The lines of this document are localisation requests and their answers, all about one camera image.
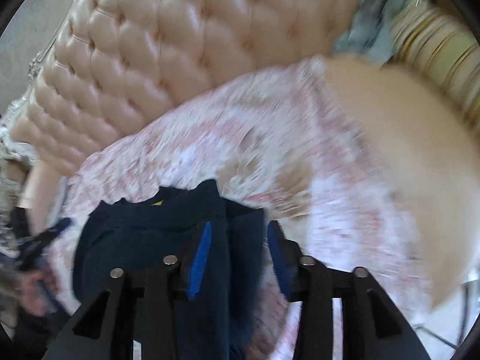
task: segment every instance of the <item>folded black garment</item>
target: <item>folded black garment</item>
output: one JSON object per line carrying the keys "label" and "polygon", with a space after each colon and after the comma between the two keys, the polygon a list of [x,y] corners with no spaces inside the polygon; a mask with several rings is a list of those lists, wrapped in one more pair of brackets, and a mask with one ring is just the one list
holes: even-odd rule
{"label": "folded black garment", "polygon": [[142,270],[179,254],[204,222],[210,223],[211,243],[200,290],[195,300],[174,302],[178,356],[244,359],[253,333],[265,218],[262,209],[221,198],[214,180],[194,190],[161,187],[141,203],[100,202],[75,252],[75,296],[80,302],[94,296],[114,268]]}

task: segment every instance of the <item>tufted leather sofa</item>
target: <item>tufted leather sofa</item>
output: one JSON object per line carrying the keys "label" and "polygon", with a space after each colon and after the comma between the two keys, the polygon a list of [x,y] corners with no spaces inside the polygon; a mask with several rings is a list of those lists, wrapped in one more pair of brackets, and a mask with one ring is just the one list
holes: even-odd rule
{"label": "tufted leather sofa", "polygon": [[[77,0],[11,136],[41,161],[21,205],[35,231],[61,176],[205,90],[328,55],[360,0]],[[442,94],[402,66],[328,61],[345,111],[389,162],[421,232],[438,304],[476,263],[480,156]]]}

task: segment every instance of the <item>human hand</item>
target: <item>human hand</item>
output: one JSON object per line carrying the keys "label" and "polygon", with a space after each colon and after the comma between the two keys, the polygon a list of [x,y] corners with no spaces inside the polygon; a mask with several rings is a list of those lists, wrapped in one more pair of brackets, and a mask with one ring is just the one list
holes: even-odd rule
{"label": "human hand", "polygon": [[57,282],[50,267],[28,271],[21,274],[20,278],[20,304],[29,313],[43,317],[47,307],[47,300],[39,288],[39,281],[43,280],[46,287],[56,294]]}

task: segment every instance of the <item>striped pillow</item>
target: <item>striped pillow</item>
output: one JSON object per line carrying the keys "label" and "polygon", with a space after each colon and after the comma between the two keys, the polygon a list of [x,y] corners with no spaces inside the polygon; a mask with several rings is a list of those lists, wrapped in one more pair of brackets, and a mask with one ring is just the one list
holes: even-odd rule
{"label": "striped pillow", "polygon": [[480,47],[470,30],[429,4],[393,22],[395,58],[432,79],[475,132],[480,131]]}

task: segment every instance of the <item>silver screw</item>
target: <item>silver screw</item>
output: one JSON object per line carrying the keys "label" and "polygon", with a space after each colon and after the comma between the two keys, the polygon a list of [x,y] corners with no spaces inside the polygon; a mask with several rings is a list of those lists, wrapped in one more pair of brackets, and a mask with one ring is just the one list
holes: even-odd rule
{"label": "silver screw", "polygon": [[300,257],[300,264],[303,266],[314,266],[315,259],[311,256],[301,256]]}
{"label": "silver screw", "polygon": [[114,279],[121,278],[122,275],[123,275],[123,269],[121,268],[112,269],[110,272],[110,277]]}
{"label": "silver screw", "polygon": [[353,273],[355,276],[357,276],[357,278],[366,278],[368,276],[368,271],[365,268],[362,268],[361,266],[358,268],[355,268]]}
{"label": "silver screw", "polygon": [[170,254],[168,256],[165,256],[163,258],[163,263],[166,265],[166,266],[172,266],[174,264],[176,264],[178,261],[178,258],[177,256],[174,256],[173,254]]}

